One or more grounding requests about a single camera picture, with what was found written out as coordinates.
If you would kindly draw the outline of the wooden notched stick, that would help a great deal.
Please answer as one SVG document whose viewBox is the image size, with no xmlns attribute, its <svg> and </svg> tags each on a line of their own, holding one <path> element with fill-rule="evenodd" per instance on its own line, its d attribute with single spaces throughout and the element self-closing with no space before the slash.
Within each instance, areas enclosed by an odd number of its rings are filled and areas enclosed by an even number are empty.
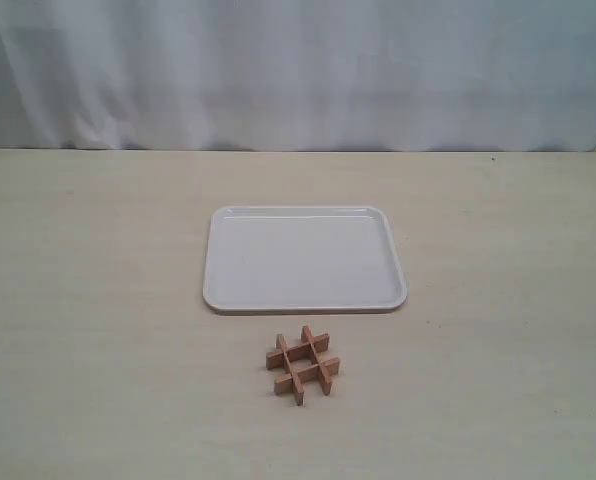
<svg viewBox="0 0 596 480">
<path fill-rule="evenodd" d="M 297 371 L 297 377 L 302 383 L 317 380 L 319 378 L 319 372 L 324 369 L 329 376 L 337 375 L 340 367 L 339 358 L 331 358 L 319 363 L 318 365 L 313 364 L 304 369 Z M 293 390 L 293 377 L 290 373 L 285 373 L 278 376 L 274 380 L 274 393 L 276 395 L 284 394 Z"/>
<path fill-rule="evenodd" d="M 311 331 L 311 329 L 310 329 L 309 326 L 305 325 L 305 326 L 302 327 L 301 341 L 312 342 L 315 337 L 316 336 L 312 333 L 312 331 Z M 318 365 L 319 363 L 325 361 L 325 360 L 322 360 L 319 357 L 319 354 L 316 354 L 315 352 L 312 353 L 312 356 L 309 359 L 310 362 L 311 362 L 311 365 L 313 365 L 313 364 Z M 329 374 L 324 369 L 321 369 L 320 372 L 319 372 L 319 378 L 317 379 L 317 381 L 320 384 L 322 393 L 325 396 L 328 396 L 331 393 L 331 390 L 332 390 L 333 376 L 329 376 Z"/>
<path fill-rule="evenodd" d="M 319 354 L 327 351 L 329 348 L 329 340 L 330 336 L 328 334 L 321 334 L 317 335 L 312 342 L 301 341 L 297 345 L 290 346 L 288 351 L 290 361 L 293 363 L 299 360 L 310 359 L 313 352 Z M 265 367 L 267 370 L 284 368 L 282 352 L 277 345 L 274 350 L 267 353 Z"/>
<path fill-rule="evenodd" d="M 289 359 L 288 351 L 289 347 L 282 333 L 277 335 L 276 338 L 277 347 L 282 352 L 282 362 L 286 374 L 291 379 L 291 389 L 294 395 L 295 402 L 298 406 L 302 406 L 304 403 L 304 387 L 300 380 L 297 371 L 292 366 L 292 362 Z"/>
</svg>

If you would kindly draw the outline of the white rectangular tray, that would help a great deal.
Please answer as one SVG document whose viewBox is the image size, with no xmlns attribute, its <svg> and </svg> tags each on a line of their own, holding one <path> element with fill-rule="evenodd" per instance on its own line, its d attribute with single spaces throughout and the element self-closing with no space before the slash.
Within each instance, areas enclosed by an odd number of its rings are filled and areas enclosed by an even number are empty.
<svg viewBox="0 0 596 480">
<path fill-rule="evenodd" d="M 371 206 L 227 206 L 211 217 L 203 299 L 217 312 L 390 312 L 407 283 Z"/>
</svg>

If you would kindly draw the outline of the white curtain backdrop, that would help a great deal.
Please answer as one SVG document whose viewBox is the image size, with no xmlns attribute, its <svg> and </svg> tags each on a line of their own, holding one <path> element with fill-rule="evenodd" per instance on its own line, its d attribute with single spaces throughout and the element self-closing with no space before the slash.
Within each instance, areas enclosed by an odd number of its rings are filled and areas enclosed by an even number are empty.
<svg viewBox="0 0 596 480">
<path fill-rule="evenodd" d="M 596 150 L 596 1 L 0 1 L 0 147 Z"/>
</svg>

